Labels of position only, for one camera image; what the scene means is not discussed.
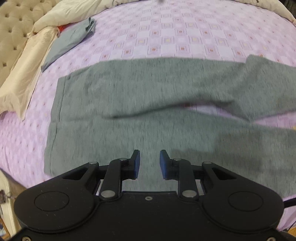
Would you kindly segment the cream pillow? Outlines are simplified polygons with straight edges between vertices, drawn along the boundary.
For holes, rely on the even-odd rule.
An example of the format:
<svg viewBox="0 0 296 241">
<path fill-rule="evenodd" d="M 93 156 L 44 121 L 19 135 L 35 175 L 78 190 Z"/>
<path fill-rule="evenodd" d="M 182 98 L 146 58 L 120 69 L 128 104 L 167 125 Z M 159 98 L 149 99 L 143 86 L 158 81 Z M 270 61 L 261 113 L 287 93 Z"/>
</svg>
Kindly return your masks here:
<svg viewBox="0 0 296 241">
<path fill-rule="evenodd" d="M 58 34 L 57 27 L 46 27 L 27 41 L 14 69 L 1 86 L 1 113 L 14 112 L 20 120 L 25 119 L 41 66 Z"/>
</svg>

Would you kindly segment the beige tufted headboard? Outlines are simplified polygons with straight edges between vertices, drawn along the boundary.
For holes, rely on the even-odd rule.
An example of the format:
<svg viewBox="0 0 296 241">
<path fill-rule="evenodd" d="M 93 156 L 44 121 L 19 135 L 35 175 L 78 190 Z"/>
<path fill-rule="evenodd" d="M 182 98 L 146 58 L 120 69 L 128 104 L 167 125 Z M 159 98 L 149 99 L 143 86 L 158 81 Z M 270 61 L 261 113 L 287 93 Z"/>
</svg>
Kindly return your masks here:
<svg viewBox="0 0 296 241">
<path fill-rule="evenodd" d="M 16 65 L 34 23 L 48 13 L 58 1 L 1 1 L 1 84 Z"/>
</svg>

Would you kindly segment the purple checkered bed sheet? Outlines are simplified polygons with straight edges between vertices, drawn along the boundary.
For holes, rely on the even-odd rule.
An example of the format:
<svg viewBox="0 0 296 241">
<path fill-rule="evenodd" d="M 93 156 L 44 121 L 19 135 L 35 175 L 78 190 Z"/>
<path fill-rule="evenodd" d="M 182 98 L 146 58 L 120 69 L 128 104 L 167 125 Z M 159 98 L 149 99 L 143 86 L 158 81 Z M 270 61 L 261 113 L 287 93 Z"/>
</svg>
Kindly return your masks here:
<svg viewBox="0 0 296 241">
<path fill-rule="evenodd" d="M 150 1 L 95 16 L 96 28 L 43 72 L 25 120 L 1 114 L 1 169 L 31 187 L 47 180 L 44 149 L 60 77 L 103 60 L 184 57 L 244 62 L 256 55 L 295 66 L 295 26 L 277 14 L 235 1 Z"/>
</svg>

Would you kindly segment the red cloth item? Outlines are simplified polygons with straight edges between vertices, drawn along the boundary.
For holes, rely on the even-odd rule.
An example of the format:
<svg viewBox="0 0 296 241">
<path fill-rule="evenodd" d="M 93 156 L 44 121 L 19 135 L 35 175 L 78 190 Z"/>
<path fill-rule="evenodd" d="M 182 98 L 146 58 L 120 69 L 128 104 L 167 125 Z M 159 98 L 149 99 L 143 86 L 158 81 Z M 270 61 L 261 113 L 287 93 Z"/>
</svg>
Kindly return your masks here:
<svg viewBox="0 0 296 241">
<path fill-rule="evenodd" d="M 58 26 L 58 29 L 59 29 L 59 32 L 62 33 L 65 29 L 68 28 L 68 24 L 67 25 L 61 25 L 61 26 Z"/>
</svg>

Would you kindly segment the folded grey-blue garment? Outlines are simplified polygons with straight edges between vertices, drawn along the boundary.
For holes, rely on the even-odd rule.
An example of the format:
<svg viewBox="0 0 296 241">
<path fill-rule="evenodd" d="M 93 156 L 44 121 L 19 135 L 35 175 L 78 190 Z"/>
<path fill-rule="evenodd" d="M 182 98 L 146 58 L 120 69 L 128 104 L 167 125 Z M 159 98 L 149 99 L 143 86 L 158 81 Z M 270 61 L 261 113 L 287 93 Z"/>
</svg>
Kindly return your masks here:
<svg viewBox="0 0 296 241">
<path fill-rule="evenodd" d="M 44 72 L 57 59 L 93 35 L 95 26 L 96 20 L 87 18 L 63 31 L 53 42 L 44 64 L 41 66 L 41 71 Z"/>
</svg>

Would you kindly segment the grey knit pants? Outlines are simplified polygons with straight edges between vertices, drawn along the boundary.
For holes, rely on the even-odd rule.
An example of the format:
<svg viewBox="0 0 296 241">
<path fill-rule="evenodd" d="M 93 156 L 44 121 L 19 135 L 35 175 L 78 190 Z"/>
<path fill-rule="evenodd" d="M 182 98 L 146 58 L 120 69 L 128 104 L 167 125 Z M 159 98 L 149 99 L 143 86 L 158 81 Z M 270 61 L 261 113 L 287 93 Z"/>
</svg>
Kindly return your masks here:
<svg viewBox="0 0 296 241">
<path fill-rule="evenodd" d="M 59 78 L 44 172 L 106 165 L 140 151 L 127 190 L 173 190 L 159 153 L 214 162 L 281 197 L 295 194 L 295 131 L 260 118 L 295 110 L 295 68 L 249 56 L 244 63 L 191 58 L 102 61 Z"/>
</svg>

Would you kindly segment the cream duvet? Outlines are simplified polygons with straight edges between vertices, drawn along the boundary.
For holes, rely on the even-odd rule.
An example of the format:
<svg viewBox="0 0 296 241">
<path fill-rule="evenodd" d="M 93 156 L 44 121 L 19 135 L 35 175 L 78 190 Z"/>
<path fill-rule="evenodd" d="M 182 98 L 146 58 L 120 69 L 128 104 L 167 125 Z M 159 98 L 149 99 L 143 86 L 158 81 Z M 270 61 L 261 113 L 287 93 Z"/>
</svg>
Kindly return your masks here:
<svg viewBox="0 0 296 241">
<path fill-rule="evenodd" d="M 239 1 L 272 11 L 295 24 L 295 17 L 280 1 Z M 80 22 L 102 11 L 132 1 L 60 1 L 48 13 L 37 20 L 32 28 L 36 34 L 46 27 L 59 27 Z"/>
</svg>

